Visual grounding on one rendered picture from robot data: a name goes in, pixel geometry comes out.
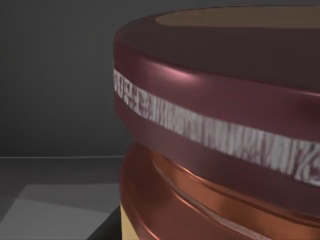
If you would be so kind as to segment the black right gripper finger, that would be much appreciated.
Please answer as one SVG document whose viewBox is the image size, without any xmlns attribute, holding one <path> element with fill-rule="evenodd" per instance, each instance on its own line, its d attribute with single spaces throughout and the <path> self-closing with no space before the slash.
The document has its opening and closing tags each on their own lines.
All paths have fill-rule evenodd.
<svg viewBox="0 0 320 240">
<path fill-rule="evenodd" d="M 88 240 L 122 240 L 120 206 L 88 237 Z"/>
</svg>

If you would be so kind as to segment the maroon and copper jar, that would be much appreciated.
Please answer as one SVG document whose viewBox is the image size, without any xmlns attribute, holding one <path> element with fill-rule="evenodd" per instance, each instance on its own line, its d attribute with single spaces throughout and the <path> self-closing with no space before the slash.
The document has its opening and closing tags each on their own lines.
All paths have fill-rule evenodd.
<svg viewBox="0 0 320 240">
<path fill-rule="evenodd" d="M 135 19 L 113 82 L 121 240 L 320 240 L 320 5 Z"/>
</svg>

